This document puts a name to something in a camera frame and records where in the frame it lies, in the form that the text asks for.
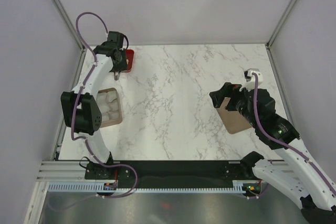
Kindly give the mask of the metal tongs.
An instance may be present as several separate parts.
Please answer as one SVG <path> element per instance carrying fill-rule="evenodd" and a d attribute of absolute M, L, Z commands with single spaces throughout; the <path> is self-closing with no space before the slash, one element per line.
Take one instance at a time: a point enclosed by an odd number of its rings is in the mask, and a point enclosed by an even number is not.
<path fill-rule="evenodd" d="M 114 72 L 113 75 L 114 75 L 114 80 L 117 81 L 120 79 L 120 74 L 121 72 Z"/>

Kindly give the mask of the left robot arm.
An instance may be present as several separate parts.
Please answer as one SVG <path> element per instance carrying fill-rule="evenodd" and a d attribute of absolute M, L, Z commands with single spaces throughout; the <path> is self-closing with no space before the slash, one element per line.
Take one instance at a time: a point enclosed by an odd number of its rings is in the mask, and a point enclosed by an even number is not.
<path fill-rule="evenodd" d="M 60 98 L 71 139 L 84 142 L 90 159 L 99 163 L 96 172 L 103 179 L 111 178 L 115 167 L 108 162 L 112 154 L 100 133 L 102 112 L 96 98 L 103 80 L 110 72 L 127 70 L 126 49 L 123 48 L 125 40 L 126 36 L 120 32 L 108 32 L 107 40 L 91 50 L 91 67 L 79 79 L 78 84 L 70 92 L 63 92 Z"/>

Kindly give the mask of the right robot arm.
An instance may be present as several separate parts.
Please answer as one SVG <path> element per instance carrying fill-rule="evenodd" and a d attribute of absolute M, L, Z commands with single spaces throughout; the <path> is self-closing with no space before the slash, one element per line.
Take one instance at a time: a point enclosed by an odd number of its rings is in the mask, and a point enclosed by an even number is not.
<path fill-rule="evenodd" d="M 241 175 L 246 179 L 256 176 L 272 185 L 295 203 L 308 223 L 335 223 L 335 182 L 316 164 L 294 126 L 276 113 L 269 92 L 226 82 L 209 96 L 216 109 L 227 99 L 225 110 L 239 113 L 298 178 L 286 175 L 256 152 L 252 155 L 257 161 L 240 165 Z"/>

